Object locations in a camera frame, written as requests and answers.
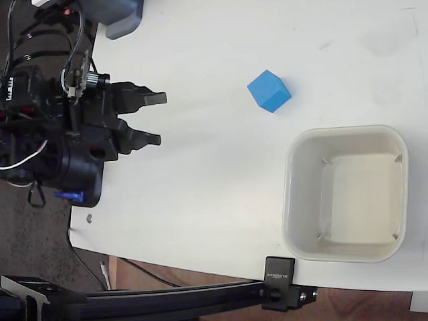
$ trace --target blue clip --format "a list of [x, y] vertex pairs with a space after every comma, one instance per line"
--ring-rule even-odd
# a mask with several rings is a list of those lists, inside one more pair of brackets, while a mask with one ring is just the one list
[[85, 193], [84, 192], [75, 192], [75, 193], [61, 193], [55, 192], [53, 193], [55, 197], [59, 197], [60, 199], [69, 199], [76, 203], [83, 203], [85, 201]]

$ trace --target white wire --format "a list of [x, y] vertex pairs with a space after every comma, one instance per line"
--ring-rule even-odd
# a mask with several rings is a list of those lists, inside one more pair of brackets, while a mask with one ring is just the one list
[[104, 276], [104, 279], [106, 279], [107, 290], [111, 290], [112, 282], [110, 281], [110, 276], [108, 276], [108, 267], [103, 261], [100, 262], [100, 267], [102, 275]]
[[61, 87], [62, 87], [62, 90], [66, 93], [66, 94], [68, 94], [68, 89], [67, 89], [67, 87], [66, 87], [66, 81], [65, 81], [65, 78], [66, 77], [66, 69], [64, 68], [62, 71], [61, 71], [61, 77], [60, 77], [60, 80], [61, 80]]
[[39, 147], [39, 149], [37, 149], [33, 154], [25, 157], [23, 160], [21, 160], [18, 163], [15, 163], [13, 165], [9, 165], [9, 166], [6, 166], [6, 167], [0, 167], [0, 171], [7, 171], [9, 169], [14, 169], [15, 167], [21, 166], [23, 163], [29, 161], [33, 157], [36, 157], [38, 154], [40, 154], [42, 152], [43, 148], [45, 148], [46, 144], [47, 144], [47, 140], [45, 140], [43, 142], [43, 144]]
[[9, 185], [12, 185], [12, 186], [14, 186], [14, 187], [19, 187], [20, 189], [24, 189], [24, 188], [26, 188], [26, 187], [30, 187], [30, 186], [32, 186], [32, 184], [33, 184], [33, 182], [28, 183], [28, 184], [25, 184], [25, 185], [13, 184], [13, 183], [11, 183], [11, 182], [6, 182], [6, 183], [7, 183], [7, 184], [9, 184]]

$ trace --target white table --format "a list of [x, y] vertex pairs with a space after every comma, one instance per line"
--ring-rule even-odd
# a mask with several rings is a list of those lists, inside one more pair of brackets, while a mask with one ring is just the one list
[[[169, 102], [124, 117], [162, 145], [106, 164], [99, 204], [73, 208], [74, 246], [262, 280], [266, 256], [292, 257], [282, 240], [291, 141], [386, 124], [409, 148], [402, 247], [376, 264], [297, 261], [294, 282], [428, 290], [428, 1], [146, 0], [134, 33], [110, 41], [100, 27], [94, 59], [112, 81]], [[275, 114], [247, 89], [266, 69], [293, 94]]]

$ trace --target white container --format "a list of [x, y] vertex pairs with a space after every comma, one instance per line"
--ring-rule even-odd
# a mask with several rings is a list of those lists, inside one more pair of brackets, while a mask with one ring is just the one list
[[283, 238], [300, 259], [380, 262], [406, 231], [409, 155], [391, 127], [314, 129], [288, 152]]

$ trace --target blue block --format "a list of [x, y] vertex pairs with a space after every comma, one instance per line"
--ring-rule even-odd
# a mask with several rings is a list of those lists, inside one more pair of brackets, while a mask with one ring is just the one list
[[269, 70], [264, 71], [247, 87], [257, 105], [269, 112], [274, 112], [292, 97], [281, 78]]

